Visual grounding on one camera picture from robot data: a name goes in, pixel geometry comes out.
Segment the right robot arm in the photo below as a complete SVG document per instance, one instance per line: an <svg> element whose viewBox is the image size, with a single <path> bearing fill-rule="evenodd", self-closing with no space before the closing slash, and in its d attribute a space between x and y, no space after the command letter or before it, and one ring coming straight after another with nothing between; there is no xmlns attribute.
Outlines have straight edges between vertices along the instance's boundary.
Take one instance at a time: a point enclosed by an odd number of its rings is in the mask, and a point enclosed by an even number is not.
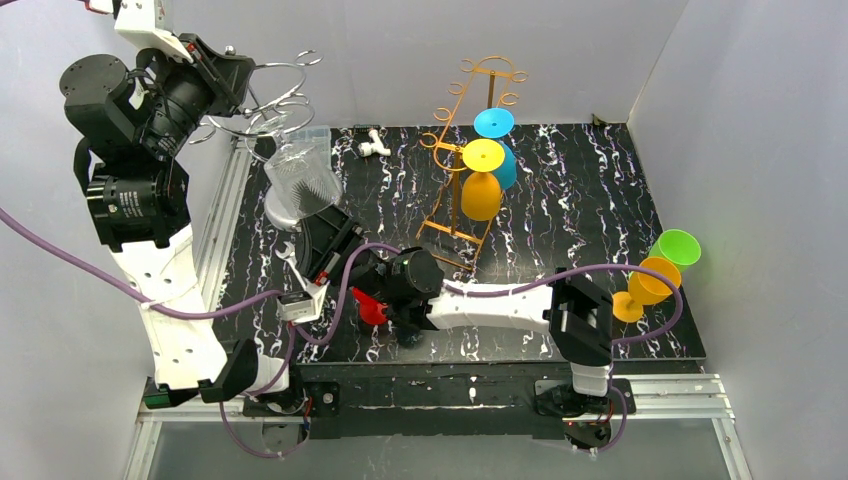
<svg viewBox="0 0 848 480"><path fill-rule="evenodd" d="M321 294L334 285L353 292L362 322L391 322L406 337L470 326L546 333L570 363L576 393L602 397L609 390L613 301L575 270L524 285L448 281L422 247L380 258L365 247L362 228L335 206L299 220L293 241L279 255L309 302L292 322L315 319L323 308Z"/></svg>

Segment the blue plastic goblet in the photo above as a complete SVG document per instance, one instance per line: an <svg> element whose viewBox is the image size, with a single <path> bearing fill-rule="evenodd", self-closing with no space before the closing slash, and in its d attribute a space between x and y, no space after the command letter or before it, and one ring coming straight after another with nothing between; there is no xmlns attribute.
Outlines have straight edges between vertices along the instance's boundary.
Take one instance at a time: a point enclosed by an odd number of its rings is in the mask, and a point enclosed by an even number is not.
<svg viewBox="0 0 848 480"><path fill-rule="evenodd" d="M504 108L493 107L481 111L474 120L474 130L482 138L495 141L503 150L504 160L492 171L502 190L511 188L517 180L516 157L503 138L515 126L513 114Z"/></svg>

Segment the yellow plastic wine glass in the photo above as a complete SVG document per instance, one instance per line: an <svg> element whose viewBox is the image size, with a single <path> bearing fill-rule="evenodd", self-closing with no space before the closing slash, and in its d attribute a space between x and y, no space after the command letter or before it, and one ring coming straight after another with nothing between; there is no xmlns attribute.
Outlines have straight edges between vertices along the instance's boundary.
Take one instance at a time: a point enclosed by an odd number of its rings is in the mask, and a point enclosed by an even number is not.
<svg viewBox="0 0 848 480"><path fill-rule="evenodd" d="M503 150L493 140L476 139L463 148L462 160L471 171L462 187L462 212L474 221L493 219L501 208L502 189L492 171L503 162Z"/></svg>

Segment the clear cut glass goblet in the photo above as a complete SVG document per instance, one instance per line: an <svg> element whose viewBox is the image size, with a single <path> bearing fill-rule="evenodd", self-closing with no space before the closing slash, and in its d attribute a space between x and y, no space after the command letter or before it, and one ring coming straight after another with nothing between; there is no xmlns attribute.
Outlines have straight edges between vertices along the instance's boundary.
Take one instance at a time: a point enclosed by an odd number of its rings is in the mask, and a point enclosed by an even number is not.
<svg viewBox="0 0 848 480"><path fill-rule="evenodd" d="M340 178L332 169L331 146L289 143L285 114L264 114L252 120L246 145L263 164L270 181L264 206L278 228L292 230L302 219L336 205L343 195Z"/></svg>

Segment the silver wire glass rack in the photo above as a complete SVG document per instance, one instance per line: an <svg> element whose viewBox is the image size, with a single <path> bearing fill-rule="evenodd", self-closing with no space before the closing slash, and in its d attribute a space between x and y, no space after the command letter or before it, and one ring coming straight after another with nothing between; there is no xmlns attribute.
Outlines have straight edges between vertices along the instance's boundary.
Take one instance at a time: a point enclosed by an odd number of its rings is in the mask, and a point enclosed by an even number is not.
<svg viewBox="0 0 848 480"><path fill-rule="evenodd" d="M292 68L299 72L300 79L296 82L296 84L291 87L288 91L286 91L279 98L269 101L263 105L259 104L254 108L247 108L241 115L249 121L249 124L252 120L258 118L264 114L285 114L285 128L288 133L298 130L307 126L312 119L314 118L315 111L312 105L310 104L310 100L308 97L299 92L299 89L306 81L306 72L305 68L311 65L315 65L322 60L320 56L317 55L317 52L314 50L306 50L297 55L294 61L292 62L271 62L266 64L259 64L257 67L259 69L267 69L267 68ZM248 139L253 139L255 136L248 132L248 126L243 130L232 129L225 125L218 123L212 116L208 116L205 122L202 122L200 125L202 127L209 127L211 129L210 133L198 138L192 139L189 141L191 145L199 144L205 142L212 138L215 134L219 132L227 133L230 136L234 137L237 140L241 140L248 153L257 160L252 154L248 146L246 145L246 141ZM271 221L271 224L276 228L284 231L295 232L300 230L300 221L295 225L295 228L292 230L284 230L275 226Z"/></svg>

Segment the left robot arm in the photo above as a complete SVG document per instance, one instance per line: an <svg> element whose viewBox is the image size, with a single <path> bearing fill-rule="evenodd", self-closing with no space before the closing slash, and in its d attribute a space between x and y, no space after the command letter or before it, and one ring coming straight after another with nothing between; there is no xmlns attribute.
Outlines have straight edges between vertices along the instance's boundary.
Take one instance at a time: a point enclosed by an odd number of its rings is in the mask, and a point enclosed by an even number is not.
<svg viewBox="0 0 848 480"><path fill-rule="evenodd" d="M189 176L177 160L204 117L239 113L256 64L194 34L180 40L184 60L146 48L129 68L110 54L89 55L59 81L65 115L81 134L74 175L99 241L138 296L154 356L143 397L150 409L290 385L287 363L261 354L252 339L217 338L195 271Z"/></svg>

